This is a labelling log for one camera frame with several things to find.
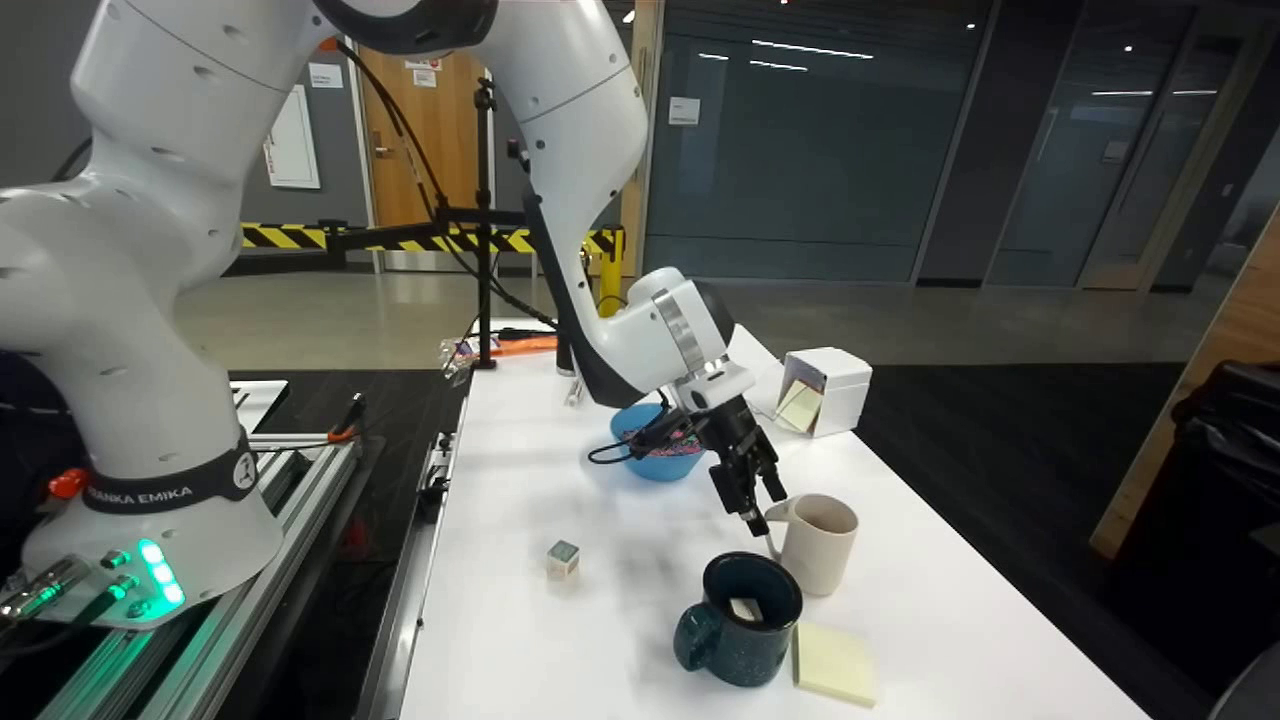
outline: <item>table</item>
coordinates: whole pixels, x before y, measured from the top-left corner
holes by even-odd
[[[734,355],[762,378],[753,409],[770,409],[779,365],[748,332]],[[612,414],[566,405],[567,384],[554,355],[506,362],[471,384],[405,717],[1143,717],[852,434],[799,442],[763,426],[791,495],[834,492],[859,511],[845,589],[805,617],[868,643],[879,703],[799,694],[791,669],[756,694],[686,672],[673,627],[700,601],[703,563],[728,550],[763,552],[763,540],[721,511],[710,462],[682,485],[589,465]],[[573,584],[544,574],[557,540],[583,550]]]

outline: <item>sticky note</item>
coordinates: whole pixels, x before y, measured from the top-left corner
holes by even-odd
[[[822,409],[823,409],[822,391],[813,391],[807,384],[791,384],[776,405],[776,422],[791,434],[813,434]]]
[[[845,632],[823,624],[795,624],[795,686],[845,703],[875,710],[879,682],[868,648]]]

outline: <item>green light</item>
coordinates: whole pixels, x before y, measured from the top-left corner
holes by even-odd
[[[147,563],[165,563],[165,552],[155,540],[140,540],[137,552],[147,561]]]

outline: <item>glass wall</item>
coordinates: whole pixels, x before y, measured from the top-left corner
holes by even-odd
[[[1188,8],[1161,3],[1092,0],[1084,8],[990,271],[991,285],[1077,285],[1188,19]],[[1188,83],[1179,104],[1200,110],[1198,91],[1203,87]],[[1133,220],[1161,214],[1166,196],[1155,196],[1155,186],[1129,194]]]
[[[673,0],[647,266],[914,281],[984,16]]]

